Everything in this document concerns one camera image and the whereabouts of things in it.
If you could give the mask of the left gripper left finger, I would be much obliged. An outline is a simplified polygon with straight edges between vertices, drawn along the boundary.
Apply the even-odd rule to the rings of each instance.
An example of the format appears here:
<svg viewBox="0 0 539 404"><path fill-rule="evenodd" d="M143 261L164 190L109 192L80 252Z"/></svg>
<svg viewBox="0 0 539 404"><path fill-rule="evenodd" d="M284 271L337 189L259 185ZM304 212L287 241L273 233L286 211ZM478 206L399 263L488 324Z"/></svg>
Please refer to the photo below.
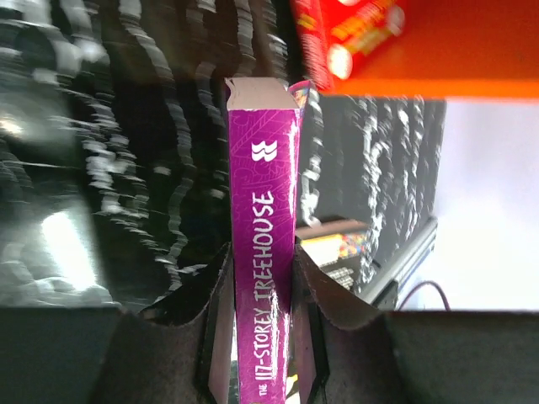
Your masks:
<svg viewBox="0 0 539 404"><path fill-rule="evenodd" d="M139 314L118 306L4 308L4 403L225 403L232 249Z"/></svg>

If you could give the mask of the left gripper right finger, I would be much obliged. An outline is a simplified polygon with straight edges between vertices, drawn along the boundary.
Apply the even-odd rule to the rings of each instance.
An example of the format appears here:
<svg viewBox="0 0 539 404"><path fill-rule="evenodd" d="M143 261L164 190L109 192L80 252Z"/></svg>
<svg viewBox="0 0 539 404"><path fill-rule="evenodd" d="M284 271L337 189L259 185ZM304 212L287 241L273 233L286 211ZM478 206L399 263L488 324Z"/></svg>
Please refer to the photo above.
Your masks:
<svg viewBox="0 0 539 404"><path fill-rule="evenodd" d="M301 248L292 274L302 402L537 402L536 313L381 311Z"/></svg>

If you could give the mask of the black book gold text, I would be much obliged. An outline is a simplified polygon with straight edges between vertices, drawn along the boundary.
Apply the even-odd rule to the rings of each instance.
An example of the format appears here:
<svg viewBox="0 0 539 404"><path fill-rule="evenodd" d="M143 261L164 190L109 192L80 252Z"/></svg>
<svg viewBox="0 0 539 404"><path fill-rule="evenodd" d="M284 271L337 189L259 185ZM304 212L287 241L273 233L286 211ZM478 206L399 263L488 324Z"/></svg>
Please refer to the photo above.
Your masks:
<svg viewBox="0 0 539 404"><path fill-rule="evenodd" d="M355 295L381 268L371 256L371 231L364 222L337 218L313 227L298 227L296 237L327 276Z"/></svg>

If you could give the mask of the purple treehouse book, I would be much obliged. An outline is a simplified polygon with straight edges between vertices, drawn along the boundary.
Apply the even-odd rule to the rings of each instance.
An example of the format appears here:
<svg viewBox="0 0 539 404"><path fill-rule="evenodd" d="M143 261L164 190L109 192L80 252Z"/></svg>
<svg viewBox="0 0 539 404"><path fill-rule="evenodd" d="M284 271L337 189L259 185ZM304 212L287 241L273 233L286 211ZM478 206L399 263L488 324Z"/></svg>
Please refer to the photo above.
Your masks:
<svg viewBox="0 0 539 404"><path fill-rule="evenodd" d="M238 400L283 403L289 357L296 188L311 83L226 81Z"/></svg>

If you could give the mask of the red comic book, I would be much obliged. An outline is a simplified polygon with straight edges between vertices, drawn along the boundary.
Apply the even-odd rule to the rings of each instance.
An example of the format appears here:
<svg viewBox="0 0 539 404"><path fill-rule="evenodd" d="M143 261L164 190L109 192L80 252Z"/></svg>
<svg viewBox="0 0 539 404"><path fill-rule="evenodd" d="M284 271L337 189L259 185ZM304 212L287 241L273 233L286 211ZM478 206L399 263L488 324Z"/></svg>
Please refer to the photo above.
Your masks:
<svg viewBox="0 0 539 404"><path fill-rule="evenodd" d="M317 89L329 91L337 81L389 40L406 23L404 0L294 0L291 8L307 71Z"/></svg>

